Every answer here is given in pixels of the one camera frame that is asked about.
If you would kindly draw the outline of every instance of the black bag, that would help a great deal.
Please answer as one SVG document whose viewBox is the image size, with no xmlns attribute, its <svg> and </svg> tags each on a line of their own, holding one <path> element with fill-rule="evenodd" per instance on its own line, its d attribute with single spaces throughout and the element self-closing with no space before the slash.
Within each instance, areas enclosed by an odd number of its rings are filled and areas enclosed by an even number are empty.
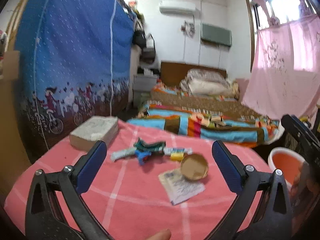
<svg viewBox="0 0 320 240">
<path fill-rule="evenodd" d="M 141 52 L 140 60 L 145 63 L 152 64 L 156 59 L 156 45 L 151 33 L 149 34 L 149 36 L 153 39 L 153 47 L 144 48 Z"/>
<path fill-rule="evenodd" d="M 135 31 L 132 38 L 132 43 L 138 45 L 141 49 L 144 49 L 147 46 L 146 34 L 141 27 L 139 21 L 136 22 Z"/>
</svg>

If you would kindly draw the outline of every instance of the wooden headboard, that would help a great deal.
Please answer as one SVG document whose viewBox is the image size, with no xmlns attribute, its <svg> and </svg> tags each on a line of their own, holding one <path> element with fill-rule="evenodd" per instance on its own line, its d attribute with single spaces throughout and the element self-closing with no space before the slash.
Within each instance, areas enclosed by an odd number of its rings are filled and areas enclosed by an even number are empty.
<svg viewBox="0 0 320 240">
<path fill-rule="evenodd" d="M 216 71 L 224 78 L 227 77 L 227 71 L 220 68 L 206 67 L 201 65 L 192 65 L 177 62 L 161 62 L 161 81 L 169 87 L 179 86 L 182 79 L 185 78 L 188 71 L 193 68 L 204 69 L 208 71 Z"/>
</svg>

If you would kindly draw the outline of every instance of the white bucket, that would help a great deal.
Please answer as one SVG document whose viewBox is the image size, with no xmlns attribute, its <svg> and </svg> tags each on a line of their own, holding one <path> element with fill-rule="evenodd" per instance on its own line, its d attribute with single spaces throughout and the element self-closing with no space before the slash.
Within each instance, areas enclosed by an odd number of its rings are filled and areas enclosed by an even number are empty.
<svg viewBox="0 0 320 240">
<path fill-rule="evenodd" d="M 299 174 L 299 167 L 304 162 L 305 159 L 301 155 L 283 147 L 274 148 L 268 157 L 268 165 L 272 171 L 282 170 L 289 190 L 295 176 Z"/>
</svg>

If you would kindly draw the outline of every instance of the rolled bedding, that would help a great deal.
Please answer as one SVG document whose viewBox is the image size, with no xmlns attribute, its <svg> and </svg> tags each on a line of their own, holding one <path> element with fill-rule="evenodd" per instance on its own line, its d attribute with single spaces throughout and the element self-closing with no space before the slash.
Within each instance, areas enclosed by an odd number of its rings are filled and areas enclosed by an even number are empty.
<svg viewBox="0 0 320 240">
<path fill-rule="evenodd" d="M 220 73 L 201 69 L 191 69 L 180 82 L 183 91 L 192 95 L 225 96 L 239 98 L 239 85 L 224 79 Z"/>
</svg>

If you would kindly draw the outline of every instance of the metal bolt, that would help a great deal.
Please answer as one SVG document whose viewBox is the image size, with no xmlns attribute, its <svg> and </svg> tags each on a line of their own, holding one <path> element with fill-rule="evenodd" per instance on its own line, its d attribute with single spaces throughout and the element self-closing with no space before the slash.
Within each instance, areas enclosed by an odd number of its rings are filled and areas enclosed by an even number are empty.
<svg viewBox="0 0 320 240">
<path fill-rule="evenodd" d="M 254 171 L 254 167 L 252 165 L 247 165 L 245 169 L 250 172 Z"/>
<path fill-rule="evenodd" d="M 281 176 L 281 175 L 282 175 L 282 171 L 279 170 L 279 169 L 277 169 L 277 170 L 276 170 L 276 174 L 277 174 L 278 176 Z"/>
<path fill-rule="evenodd" d="M 64 171 L 64 172 L 70 172 L 70 171 L 72 171 L 72 166 L 71 166 L 71 165 L 65 166 L 65 167 L 63 168 L 63 171 Z"/>
<path fill-rule="evenodd" d="M 35 174 L 36 174 L 37 176 L 41 175 L 41 174 L 42 174 L 42 170 L 36 170 Z"/>
</svg>

